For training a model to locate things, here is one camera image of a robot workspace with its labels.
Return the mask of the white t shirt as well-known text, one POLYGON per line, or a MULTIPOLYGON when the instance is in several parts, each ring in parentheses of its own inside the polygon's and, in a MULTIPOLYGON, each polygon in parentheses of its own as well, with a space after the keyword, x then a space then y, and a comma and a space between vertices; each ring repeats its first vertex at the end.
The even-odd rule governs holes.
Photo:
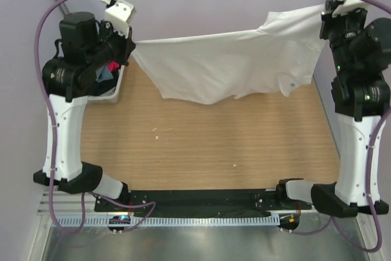
POLYGON ((289 96, 312 81, 324 48, 323 9, 269 12, 246 31, 140 41, 133 57, 163 98, 212 105, 258 93, 289 96))

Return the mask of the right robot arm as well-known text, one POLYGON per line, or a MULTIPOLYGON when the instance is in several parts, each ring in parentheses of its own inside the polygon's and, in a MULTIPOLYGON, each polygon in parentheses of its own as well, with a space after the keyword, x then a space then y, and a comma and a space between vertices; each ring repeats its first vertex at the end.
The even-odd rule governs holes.
POLYGON ((328 0, 320 29, 336 69, 331 92, 341 131, 338 180, 281 180, 275 201, 284 210, 303 201, 338 218, 385 215, 389 205, 380 198, 377 170, 382 129, 390 112, 390 86, 382 74, 390 65, 390 20, 366 23, 363 6, 346 12, 342 7, 341 1, 328 0))

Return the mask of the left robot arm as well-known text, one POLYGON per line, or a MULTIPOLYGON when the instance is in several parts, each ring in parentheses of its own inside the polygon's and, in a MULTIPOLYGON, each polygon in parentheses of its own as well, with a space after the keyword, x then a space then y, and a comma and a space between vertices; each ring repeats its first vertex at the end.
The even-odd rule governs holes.
POLYGON ((88 96, 97 70, 114 61, 125 65, 135 49, 129 17, 105 13, 97 21, 89 12, 69 13, 59 23, 57 53, 43 67, 48 101, 48 146, 42 170, 33 181, 56 185, 68 194, 94 193, 108 197, 117 212, 129 204, 127 184, 104 174, 102 167, 81 160, 81 130, 88 96))

